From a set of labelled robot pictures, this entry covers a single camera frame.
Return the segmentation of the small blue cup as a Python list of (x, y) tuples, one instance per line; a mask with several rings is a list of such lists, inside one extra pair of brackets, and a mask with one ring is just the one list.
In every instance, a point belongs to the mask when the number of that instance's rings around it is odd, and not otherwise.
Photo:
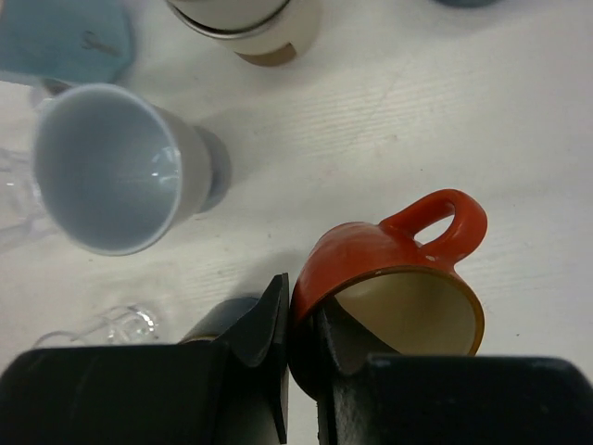
[(259, 297), (245, 295), (226, 299), (213, 307), (180, 341), (212, 341), (233, 326), (259, 302)]

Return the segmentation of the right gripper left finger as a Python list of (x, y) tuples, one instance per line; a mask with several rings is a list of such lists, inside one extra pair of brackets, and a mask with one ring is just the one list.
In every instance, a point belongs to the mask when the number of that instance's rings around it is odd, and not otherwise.
[(49, 348), (1, 376), (5, 444), (284, 444), (289, 278), (212, 341)]

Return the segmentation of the clear glass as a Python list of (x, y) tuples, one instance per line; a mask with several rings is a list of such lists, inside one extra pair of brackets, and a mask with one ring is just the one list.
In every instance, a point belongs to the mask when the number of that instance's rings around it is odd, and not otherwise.
[(34, 349), (155, 344), (163, 339), (157, 314), (149, 307), (119, 305), (71, 329), (39, 337)]
[(30, 108), (1, 125), (1, 252), (55, 235), (32, 171), (33, 124), (55, 94), (42, 86), (29, 92)]

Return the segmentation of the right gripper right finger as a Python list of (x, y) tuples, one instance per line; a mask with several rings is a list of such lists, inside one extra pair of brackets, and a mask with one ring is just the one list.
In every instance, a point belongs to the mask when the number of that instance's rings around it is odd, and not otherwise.
[(589, 444), (592, 385), (549, 357), (404, 356), (339, 309), (316, 317), (327, 444)]

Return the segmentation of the dark blue mug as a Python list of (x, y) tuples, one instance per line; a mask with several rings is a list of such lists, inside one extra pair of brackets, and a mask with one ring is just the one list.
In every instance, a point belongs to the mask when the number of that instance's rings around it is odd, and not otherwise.
[(456, 8), (479, 8), (495, 4), (498, 0), (436, 0), (437, 3)]

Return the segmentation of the beige cup with brown band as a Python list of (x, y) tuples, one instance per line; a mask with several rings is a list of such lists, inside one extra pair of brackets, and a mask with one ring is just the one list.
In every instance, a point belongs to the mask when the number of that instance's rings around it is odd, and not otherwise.
[(320, 1), (169, 1), (187, 27), (244, 61), (277, 67), (306, 53), (321, 27)]

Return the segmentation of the white upside-down cup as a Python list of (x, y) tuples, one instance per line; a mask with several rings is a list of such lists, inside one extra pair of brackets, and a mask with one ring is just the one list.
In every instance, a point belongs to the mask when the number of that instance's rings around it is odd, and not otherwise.
[(120, 257), (218, 205), (233, 167), (216, 134), (123, 87), (94, 83), (42, 106), (32, 175), (72, 243)]

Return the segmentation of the orange cup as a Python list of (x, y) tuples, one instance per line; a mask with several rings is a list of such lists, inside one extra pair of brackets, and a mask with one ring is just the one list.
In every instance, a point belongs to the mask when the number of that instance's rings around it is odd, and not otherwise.
[(398, 353), (474, 356), (484, 311), (455, 266), (486, 231), (476, 200), (442, 189), (377, 224), (347, 222), (325, 233), (291, 298), (289, 365), (300, 388), (312, 398), (320, 391), (313, 318), (329, 302)]

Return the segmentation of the light blue mug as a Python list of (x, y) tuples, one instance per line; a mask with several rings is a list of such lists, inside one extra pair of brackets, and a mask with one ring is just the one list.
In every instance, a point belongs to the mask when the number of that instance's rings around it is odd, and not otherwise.
[(112, 83), (135, 58), (121, 1), (3, 1), (1, 80)]

